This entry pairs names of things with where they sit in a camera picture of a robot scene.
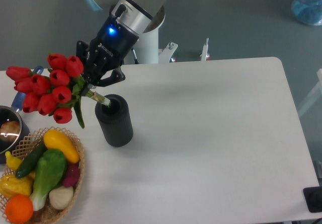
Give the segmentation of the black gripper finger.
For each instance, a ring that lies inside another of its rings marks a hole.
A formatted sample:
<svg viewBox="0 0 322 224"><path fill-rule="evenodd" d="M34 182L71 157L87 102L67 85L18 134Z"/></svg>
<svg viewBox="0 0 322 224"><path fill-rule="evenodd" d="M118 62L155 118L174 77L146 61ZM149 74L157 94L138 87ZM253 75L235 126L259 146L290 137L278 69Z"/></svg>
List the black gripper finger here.
<svg viewBox="0 0 322 224"><path fill-rule="evenodd" d="M76 56L81 60L83 65L88 65L90 55L90 45L79 40L76 43Z"/></svg>
<svg viewBox="0 0 322 224"><path fill-rule="evenodd" d="M125 80L125 74L121 67L112 70L111 75L105 79L98 80L94 85L97 87L107 87Z"/></svg>

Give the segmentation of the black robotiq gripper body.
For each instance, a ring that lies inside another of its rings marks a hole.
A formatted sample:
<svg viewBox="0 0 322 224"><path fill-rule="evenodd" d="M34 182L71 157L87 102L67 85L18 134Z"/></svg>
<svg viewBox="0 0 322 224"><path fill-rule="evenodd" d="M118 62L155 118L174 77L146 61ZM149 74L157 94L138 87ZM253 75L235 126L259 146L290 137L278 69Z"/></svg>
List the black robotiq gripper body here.
<svg viewBox="0 0 322 224"><path fill-rule="evenodd" d="M90 42L88 79L99 81L106 72L118 68L138 38L118 23L116 17L109 17Z"/></svg>

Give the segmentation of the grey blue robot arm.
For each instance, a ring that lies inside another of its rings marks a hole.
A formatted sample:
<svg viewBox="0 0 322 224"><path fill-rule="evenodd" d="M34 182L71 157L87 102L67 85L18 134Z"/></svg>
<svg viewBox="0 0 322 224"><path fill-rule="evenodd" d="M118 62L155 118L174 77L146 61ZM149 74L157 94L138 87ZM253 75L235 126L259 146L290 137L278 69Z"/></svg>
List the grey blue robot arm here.
<svg viewBox="0 0 322 224"><path fill-rule="evenodd" d="M166 0L86 0L92 10L113 6L96 37L77 42L87 87L105 87L125 79L120 67Z"/></svg>

